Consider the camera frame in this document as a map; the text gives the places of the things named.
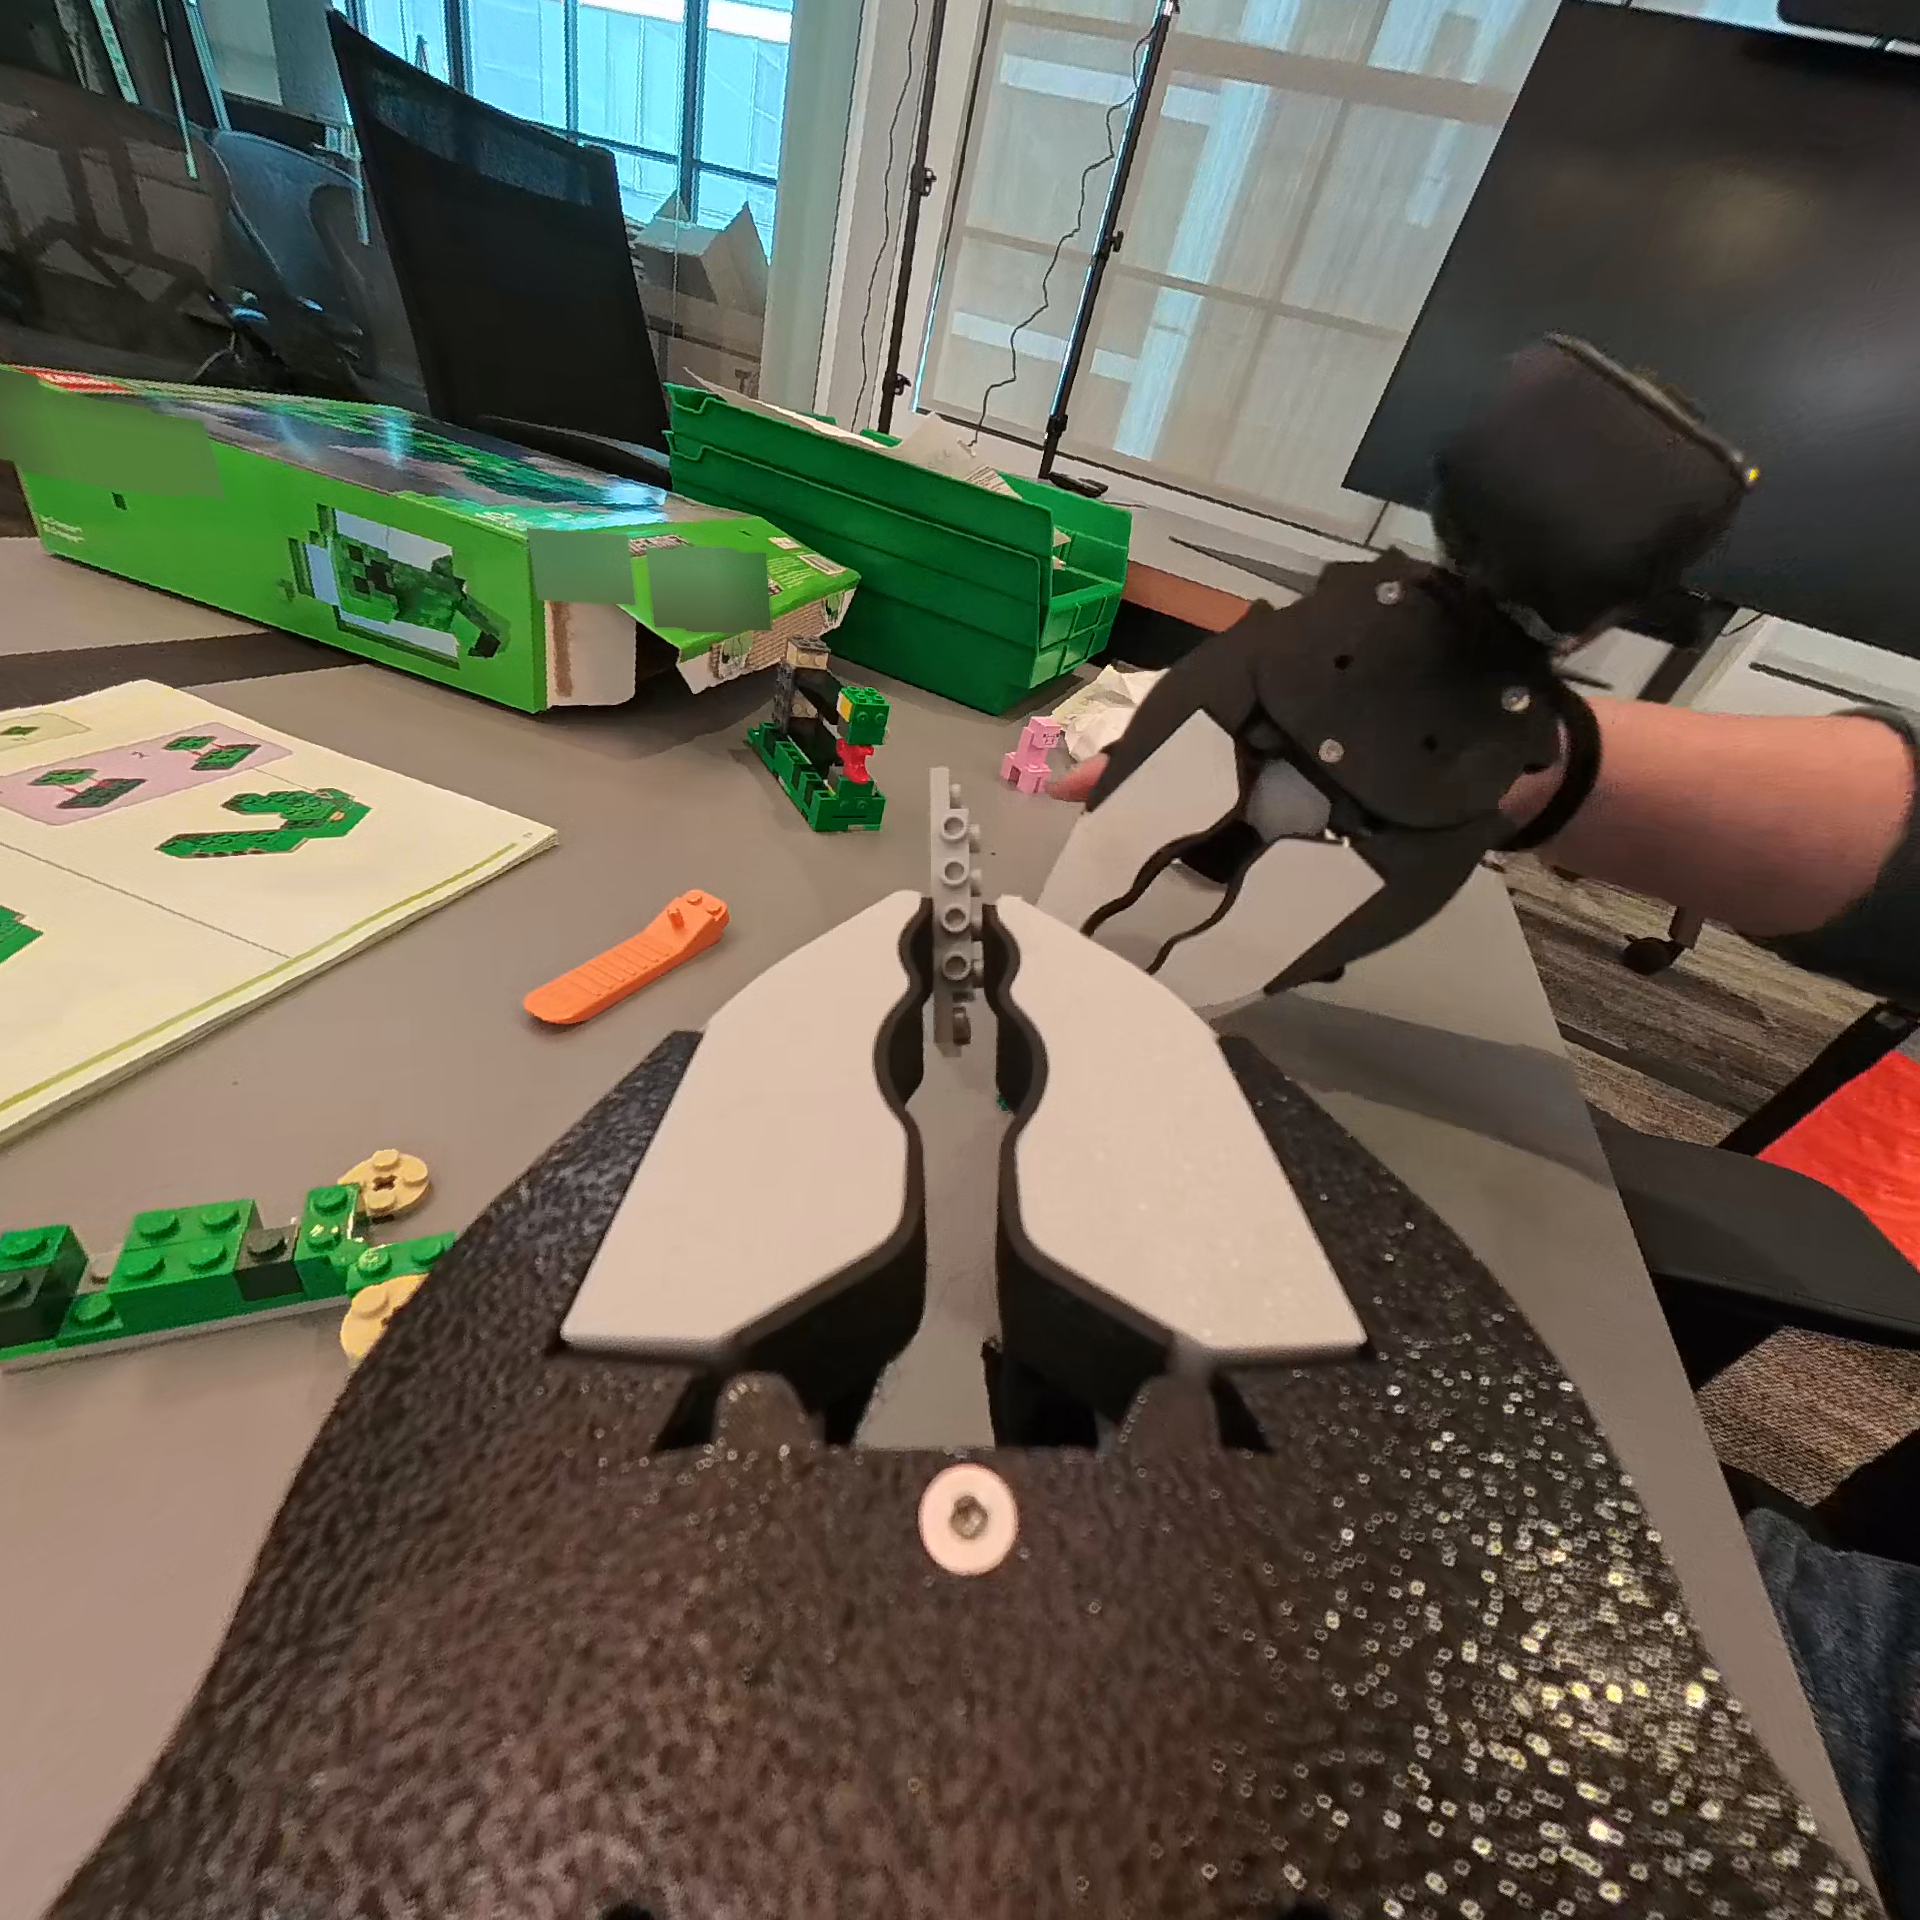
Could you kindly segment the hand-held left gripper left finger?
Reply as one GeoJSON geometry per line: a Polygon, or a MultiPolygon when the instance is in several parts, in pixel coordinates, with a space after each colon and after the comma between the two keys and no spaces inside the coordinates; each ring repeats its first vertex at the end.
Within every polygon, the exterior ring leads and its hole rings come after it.
{"type": "Polygon", "coordinates": [[[927,899],[790,950],[697,1034],[561,1323],[571,1355],[681,1385],[656,1449],[703,1447],[769,1373],[850,1438],[927,1306],[927,899]]]}

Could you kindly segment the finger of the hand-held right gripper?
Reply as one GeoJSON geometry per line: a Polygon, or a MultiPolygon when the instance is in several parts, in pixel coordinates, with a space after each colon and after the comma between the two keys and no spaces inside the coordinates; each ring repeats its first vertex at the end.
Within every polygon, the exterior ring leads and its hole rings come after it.
{"type": "Polygon", "coordinates": [[[1429,924],[1478,874],[1498,825],[1279,838],[1208,919],[1167,940],[1149,976],[1184,1000],[1324,985],[1429,924]]]}
{"type": "Polygon", "coordinates": [[[1309,775],[1261,699],[1268,667],[1304,661],[1305,597],[1257,603],[1147,693],[1115,743],[1077,772],[1077,926],[1115,939],[1167,869],[1213,888],[1271,846],[1309,838],[1309,775]]]}

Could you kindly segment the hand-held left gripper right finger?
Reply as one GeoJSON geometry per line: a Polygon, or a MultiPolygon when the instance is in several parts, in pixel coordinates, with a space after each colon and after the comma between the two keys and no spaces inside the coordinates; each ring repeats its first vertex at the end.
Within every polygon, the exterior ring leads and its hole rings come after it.
{"type": "Polygon", "coordinates": [[[1367,1331],[1208,1022],[1040,906],[991,910],[998,1152],[991,1430],[1095,1449],[1142,1392],[1196,1392],[1275,1449],[1252,1390],[1367,1331]]]}

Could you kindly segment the grey lego wedge plate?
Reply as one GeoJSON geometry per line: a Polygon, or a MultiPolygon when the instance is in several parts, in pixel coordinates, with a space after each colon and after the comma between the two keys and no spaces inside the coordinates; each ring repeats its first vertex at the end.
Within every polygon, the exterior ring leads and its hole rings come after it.
{"type": "Polygon", "coordinates": [[[928,771],[932,1042],[943,1056],[973,1045],[984,983],[983,830],[946,767],[928,771]]]}

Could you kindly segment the person's right forearm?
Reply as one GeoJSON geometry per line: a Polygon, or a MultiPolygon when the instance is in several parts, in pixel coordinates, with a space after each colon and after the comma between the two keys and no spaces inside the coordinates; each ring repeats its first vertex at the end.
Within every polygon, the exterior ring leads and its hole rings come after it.
{"type": "Polygon", "coordinates": [[[1674,874],[1645,880],[1794,965],[1916,1000],[1916,714],[1680,712],[1674,874]]]}

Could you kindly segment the grey desk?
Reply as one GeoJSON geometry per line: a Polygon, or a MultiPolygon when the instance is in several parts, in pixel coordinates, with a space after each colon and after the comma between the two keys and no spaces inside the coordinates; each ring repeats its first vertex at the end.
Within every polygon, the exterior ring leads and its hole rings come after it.
{"type": "MultiPolygon", "coordinates": [[[[998,782],[1014,718],[881,682],[879,834],[810,834],[737,758],[758,682],[523,718],[3,538],[3,709],[175,682],[254,723],[558,830],[558,846],[3,1147],[3,1221],[92,1254],[132,1213],[253,1197],[285,1218],[371,1147],[432,1169],[462,1232],[668,1033],[916,875],[927,771],[984,830],[988,891],[1035,899],[1073,813],[998,782]],[[527,992],[681,891],[724,939],[575,1024],[527,992]]],[[[1592,1117],[1495,874],[1257,1042],[1510,1292],[1598,1414],[1715,1663],[1819,1828],[1866,1862],[1696,1414],[1592,1117]]],[[[332,1317],[3,1377],[3,1917],[36,1917],[198,1686],[299,1458],[349,1377],[332,1317]]]]}

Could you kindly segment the person's right hand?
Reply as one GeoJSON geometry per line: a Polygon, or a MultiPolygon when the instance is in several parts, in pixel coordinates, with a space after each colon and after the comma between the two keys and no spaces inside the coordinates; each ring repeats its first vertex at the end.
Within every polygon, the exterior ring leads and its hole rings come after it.
{"type": "Polygon", "coordinates": [[[1564,720],[1558,758],[1501,797],[1501,850],[1678,904],[1686,884],[1683,802],[1698,723],[1693,709],[1584,696],[1564,720]]]}

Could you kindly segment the crumpled white paper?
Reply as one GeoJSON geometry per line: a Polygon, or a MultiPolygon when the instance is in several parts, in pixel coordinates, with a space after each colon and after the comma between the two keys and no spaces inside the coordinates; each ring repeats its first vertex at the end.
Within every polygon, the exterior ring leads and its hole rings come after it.
{"type": "Polygon", "coordinates": [[[1161,667],[1107,663],[1062,699],[1050,720],[1062,730],[1068,759],[1080,765],[1110,751],[1161,679],[1161,667]]]}

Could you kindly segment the orange lego brick separator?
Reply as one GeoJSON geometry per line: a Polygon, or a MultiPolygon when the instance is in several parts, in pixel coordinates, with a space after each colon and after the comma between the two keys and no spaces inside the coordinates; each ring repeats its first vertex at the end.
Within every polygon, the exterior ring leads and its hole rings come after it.
{"type": "Polygon", "coordinates": [[[711,950],[728,919],[728,906],[717,896],[681,891],[635,936],[527,992],[519,1009],[544,1024],[594,1018],[711,950]]]}

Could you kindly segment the green plastic bin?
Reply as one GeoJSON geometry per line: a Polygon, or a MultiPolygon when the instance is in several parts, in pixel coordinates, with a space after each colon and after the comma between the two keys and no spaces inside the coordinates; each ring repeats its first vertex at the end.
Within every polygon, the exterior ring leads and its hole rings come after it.
{"type": "Polygon", "coordinates": [[[1011,712],[1097,658],[1127,580],[1125,509],[1028,477],[949,474],[905,444],[668,383],[675,493],[758,514],[856,573],[844,661],[1011,712]]]}

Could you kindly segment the white paper sheet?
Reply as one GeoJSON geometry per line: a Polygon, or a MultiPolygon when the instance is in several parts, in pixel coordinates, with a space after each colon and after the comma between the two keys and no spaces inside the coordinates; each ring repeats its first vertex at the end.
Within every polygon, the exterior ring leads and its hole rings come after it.
{"type": "Polygon", "coordinates": [[[822,424],[818,434],[860,451],[876,451],[896,463],[920,468],[932,477],[946,477],[983,493],[1014,498],[1023,495],[1025,487],[991,468],[988,459],[974,449],[974,444],[969,444],[946,419],[920,419],[920,424],[905,439],[890,444],[879,434],[850,434],[828,424],[822,424]]]}

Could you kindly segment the small lego figure build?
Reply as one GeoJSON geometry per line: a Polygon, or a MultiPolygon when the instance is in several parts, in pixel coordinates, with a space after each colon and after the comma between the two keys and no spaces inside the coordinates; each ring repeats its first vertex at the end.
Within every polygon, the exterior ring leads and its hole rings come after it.
{"type": "Polygon", "coordinates": [[[773,709],[746,736],[814,831],[876,831],[886,793],[871,751],[886,743],[890,705],[876,686],[841,682],[827,639],[790,639],[777,663],[773,709]]]}

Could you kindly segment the black tripod stand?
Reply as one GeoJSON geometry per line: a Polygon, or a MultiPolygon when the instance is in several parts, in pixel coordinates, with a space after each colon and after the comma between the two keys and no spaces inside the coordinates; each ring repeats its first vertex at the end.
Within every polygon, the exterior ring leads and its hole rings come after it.
{"type": "Polygon", "coordinates": [[[1143,135],[1143,122],[1147,122],[1147,110],[1152,107],[1152,88],[1160,82],[1160,66],[1167,56],[1167,45],[1172,37],[1172,24],[1180,12],[1180,2],[1156,2],[1152,19],[1147,24],[1147,34],[1142,40],[1137,59],[1135,59],[1135,85],[1127,95],[1127,107],[1125,107],[1125,122],[1122,122],[1122,135],[1115,139],[1115,152],[1112,152],[1112,170],[1107,181],[1107,200],[1100,209],[1100,221],[1097,221],[1097,235],[1095,235],[1095,245],[1092,245],[1092,258],[1089,258],[1089,273],[1076,301],[1076,314],[1073,314],[1073,331],[1068,331],[1068,347],[1062,356],[1062,367],[1053,385],[1053,403],[1046,410],[1046,424],[1045,424],[1045,445],[1040,445],[1040,459],[1039,459],[1039,481],[1045,484],[1057,484],[1068,493],[1077,495],[1104,495],[1107,484],[1089,484],[1080,477],[1057,477],[1057,462],[1062,451],[1062,436],[1068,431],[1068,407],[1073,407],[1073,393],[1080,373],[1080,363],[1089,356],[1092,347],[1092,331],[1095,331],[1095,314],[1097,314],[1097,301],[1104,292],[1104,279],[1107,279],[1107,268],[1115,258],[1120,245],[1122,245],[1122,207],[1127,196],[1127,185],[1135,176],[1135,161],[1137,161],[1137,149],[1142,149],[1142,135],[1143,135]]]}
{"type": "Polygon", "coordinates": [[[923,207],[932,192],[932,167],[928,167],[928,139],[932,139],[932,111],[937,107],[937,53],[943,45],[946,2],[928,2],[927,17],[927,40],[923,40],[923,66],[920,66],[920,111],[912,127],[912,155],[907,167],[907,186],[901,200],[901,241],[893,251],[893,301],[887,318],[887,348],[886,367],[876,390],[876,431],[890,434],[893,406],[911,385],[911,373],[905,371],[905,347],[907,347],[907,301],[912,285],[912,255],[920,245],[923,207]]]}

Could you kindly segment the black chair seat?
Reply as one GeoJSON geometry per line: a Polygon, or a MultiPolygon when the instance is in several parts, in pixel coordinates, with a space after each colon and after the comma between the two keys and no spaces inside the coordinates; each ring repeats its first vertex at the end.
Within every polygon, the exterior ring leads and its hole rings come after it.
{"type": "Polygon", "coordinates": [[[1847,1197],[1727,1147],[1598,1117],[1598,1145],[1660,1301],[1711,1325],[1916,1346],[1916,1265],[1847,1197]]]}

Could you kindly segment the orange red cloth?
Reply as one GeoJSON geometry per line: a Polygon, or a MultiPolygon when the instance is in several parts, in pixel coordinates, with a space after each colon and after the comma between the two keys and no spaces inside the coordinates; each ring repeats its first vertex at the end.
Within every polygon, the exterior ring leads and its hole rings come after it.
{"type": "Polygon", "coordinates": [[[1788,1125],[1761,1159],[1840,1190],[1916,1265],[1916,1038],[1788,1125]]]}

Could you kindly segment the large black monitor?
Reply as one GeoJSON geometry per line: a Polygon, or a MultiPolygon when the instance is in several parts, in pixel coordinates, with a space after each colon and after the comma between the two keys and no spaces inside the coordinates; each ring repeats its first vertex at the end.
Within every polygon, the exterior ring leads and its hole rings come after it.
{"type": "Polygon", "coordinates": [[[1701,592],[1916,658],[1916,56],[1564,2],[1359,436],[1400,509],[1543,333],[1759,468],[1701,592]]]}

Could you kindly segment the long green lego assembly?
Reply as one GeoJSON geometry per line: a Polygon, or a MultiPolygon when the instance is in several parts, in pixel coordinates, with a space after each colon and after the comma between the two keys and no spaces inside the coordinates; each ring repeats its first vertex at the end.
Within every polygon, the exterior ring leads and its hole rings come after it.
{"type": "Polygon", "coordinates": [[[129,1354],[247,1323],[347,1310],[425,1279],[456,1233],[378,1240],[359,1189],[310,1189],[293,1221],[248,1197],[149,1208],[92,1258],[64,1221],[3,1232],[3,1372],[129,1354]]]}

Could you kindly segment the lego instruction booklet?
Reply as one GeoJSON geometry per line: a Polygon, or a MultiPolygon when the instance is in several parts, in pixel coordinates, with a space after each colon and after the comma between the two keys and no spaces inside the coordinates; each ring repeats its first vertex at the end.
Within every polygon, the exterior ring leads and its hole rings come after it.
{"type": "Polygon", "coordinates": [[[554,842],[158,682],[3,712],[3,1142],[554,842]]]}

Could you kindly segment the green cardboard lego box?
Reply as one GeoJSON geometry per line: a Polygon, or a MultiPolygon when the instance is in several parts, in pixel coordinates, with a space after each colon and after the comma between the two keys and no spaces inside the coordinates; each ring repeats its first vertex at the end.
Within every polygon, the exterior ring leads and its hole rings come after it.
{"type": "Polygon", "coordinates": [[[36,538],[497,709],[828,641],[856,573],[758,514],[389,406],[3,367],[36,538]]]}

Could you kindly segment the black office chair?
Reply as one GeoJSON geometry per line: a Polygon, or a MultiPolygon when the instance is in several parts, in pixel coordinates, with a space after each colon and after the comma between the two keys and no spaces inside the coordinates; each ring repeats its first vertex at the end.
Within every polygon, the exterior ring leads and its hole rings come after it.
{"type": "Polygon", "coordinates": [[[427,410],[668,490],[669,407],[615,159],[440,85],[341,17],[327,37],[427,410]]]}

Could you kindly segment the person's leg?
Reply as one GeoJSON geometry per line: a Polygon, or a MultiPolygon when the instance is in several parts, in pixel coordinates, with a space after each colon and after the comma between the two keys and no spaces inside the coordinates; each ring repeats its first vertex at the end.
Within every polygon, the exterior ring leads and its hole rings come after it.
{"type": "Polygon", "coordinates": [[[1916,1917],[1916,1567],[1768,1505],[1741,1531],[1887,1906],[1916,1917]]]}

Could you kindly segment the grey mesh chair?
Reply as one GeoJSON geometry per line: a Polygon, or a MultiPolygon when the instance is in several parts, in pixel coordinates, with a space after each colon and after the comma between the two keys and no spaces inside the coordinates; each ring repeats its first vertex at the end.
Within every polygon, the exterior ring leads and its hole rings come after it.
{"type": "Polygon", "coordinates": [[[242,356],[289,393],[365,400],[378,333],[349,176],[253,130],[205,130],[205,149],[227,185],[214,285],[242,356]]]}

